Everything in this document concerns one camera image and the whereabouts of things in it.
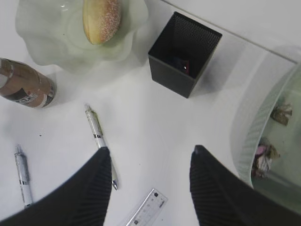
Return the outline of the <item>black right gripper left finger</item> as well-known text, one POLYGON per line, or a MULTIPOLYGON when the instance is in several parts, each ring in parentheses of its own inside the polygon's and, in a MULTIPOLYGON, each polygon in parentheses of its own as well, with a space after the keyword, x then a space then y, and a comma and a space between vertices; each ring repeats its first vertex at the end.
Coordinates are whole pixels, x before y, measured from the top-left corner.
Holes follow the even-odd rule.
POLYGON ((100 148, 71 178, 2 226, 102 226, 110 201, 111 156, 100 148))

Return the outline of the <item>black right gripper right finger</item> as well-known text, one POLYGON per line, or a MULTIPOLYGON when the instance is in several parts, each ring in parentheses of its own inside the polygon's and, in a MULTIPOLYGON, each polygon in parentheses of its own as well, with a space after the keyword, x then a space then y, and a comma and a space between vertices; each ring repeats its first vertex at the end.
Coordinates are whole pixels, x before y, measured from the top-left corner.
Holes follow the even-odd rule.
POLYGON ((235 176, 204 146, 190 161, 190 193, 201 226, 299 226, 301 216, 235 176))

